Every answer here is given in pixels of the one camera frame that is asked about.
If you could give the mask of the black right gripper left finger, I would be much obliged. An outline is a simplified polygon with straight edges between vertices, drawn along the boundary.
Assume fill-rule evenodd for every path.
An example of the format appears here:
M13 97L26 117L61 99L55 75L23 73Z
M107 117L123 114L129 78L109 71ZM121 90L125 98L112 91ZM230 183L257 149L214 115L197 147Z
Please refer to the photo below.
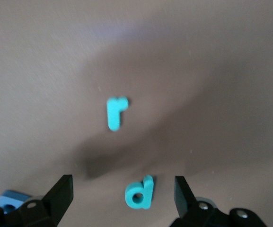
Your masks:
M0 206L0 227L56 227L73 200L73 177L63 175L44 196L35 196L13 204L15 209L5 213Z

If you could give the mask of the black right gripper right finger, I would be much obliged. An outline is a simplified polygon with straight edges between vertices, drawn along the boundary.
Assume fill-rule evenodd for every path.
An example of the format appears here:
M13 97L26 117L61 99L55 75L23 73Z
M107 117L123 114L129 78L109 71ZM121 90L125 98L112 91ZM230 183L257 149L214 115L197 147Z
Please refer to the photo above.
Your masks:
M234 208L225 214L207 201L197 200L186 179L176 176L174 201L179 217L175 227L265 227L266 224L251 210Z

